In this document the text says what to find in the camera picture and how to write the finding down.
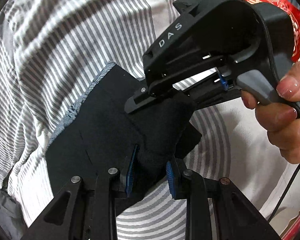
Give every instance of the striped fabric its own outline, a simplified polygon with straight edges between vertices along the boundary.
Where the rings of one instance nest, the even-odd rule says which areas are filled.
[[[109,61],[136,78],[142,54],[177,17],[174,0],[9,0],[0,13],[0,188],[31,225],[53,198],[44,153],[69,107]],[[184,89],[195,82],[176,84]],[[186,165],[229,175],[230,144],[216,107],[196,111],[202,140]],[[119,239],[184,239],[185,201],[166,182],[117,218]]]

